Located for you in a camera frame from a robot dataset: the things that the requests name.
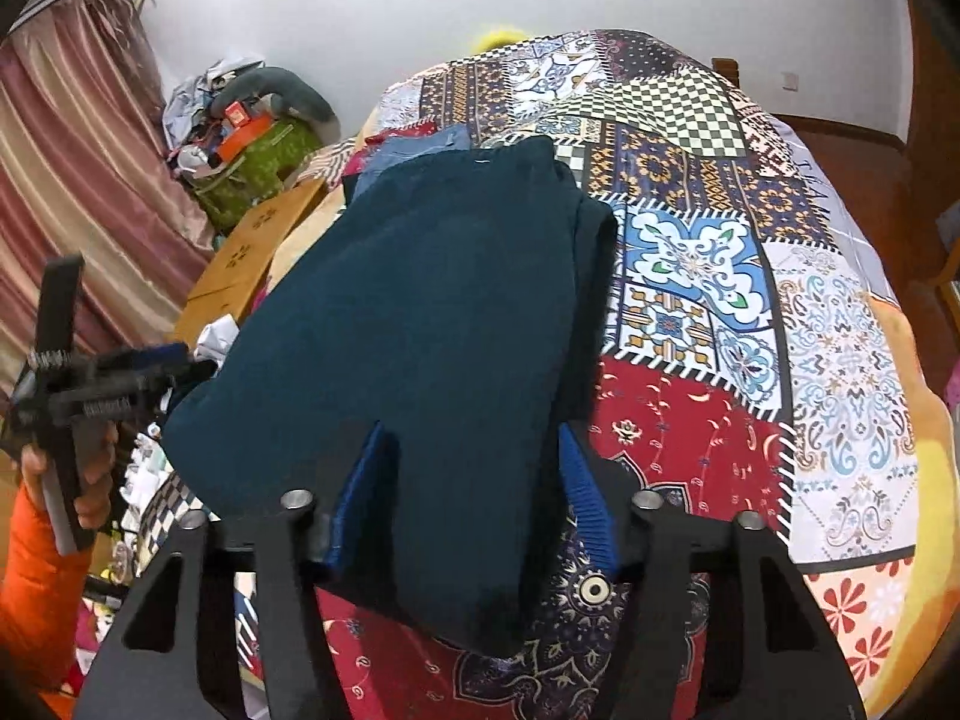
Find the orange left sleeve forearm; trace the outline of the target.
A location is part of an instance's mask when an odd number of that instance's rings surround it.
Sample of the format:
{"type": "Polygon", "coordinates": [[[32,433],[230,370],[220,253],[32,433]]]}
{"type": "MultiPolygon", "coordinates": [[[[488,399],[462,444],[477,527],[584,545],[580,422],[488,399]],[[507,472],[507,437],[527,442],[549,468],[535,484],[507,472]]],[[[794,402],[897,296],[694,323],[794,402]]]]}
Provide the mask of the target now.
{"type": "Polygon", "coordinates": [[[57,718],[71,717],[83,684],[75,637],[90,562],[91,551],[60,556],[49,517],[21,486],[2,578],[2,665],[57,718]]]}

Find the person's left hand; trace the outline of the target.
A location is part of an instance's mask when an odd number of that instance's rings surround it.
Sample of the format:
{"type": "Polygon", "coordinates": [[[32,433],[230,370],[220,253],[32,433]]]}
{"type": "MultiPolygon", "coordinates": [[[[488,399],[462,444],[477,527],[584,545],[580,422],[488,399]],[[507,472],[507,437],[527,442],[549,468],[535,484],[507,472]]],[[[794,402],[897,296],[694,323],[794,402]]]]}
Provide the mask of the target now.
{"type": "MultiPolygon", "coordinates": [[[[83,530],[98,530],[109,518],[112,468],[116,463],[117,440],[119,431],[116,424],[106,422],[96,452],[86,462],[83,470],[83,492],[73,502],[78,525],[83,530]]],[[[20,454],[21,479],[32,505],[39,512],[46,510],[43,476],[48,466],[49,457],[44,450],[32,444],[23,447],[20,454]]]]}

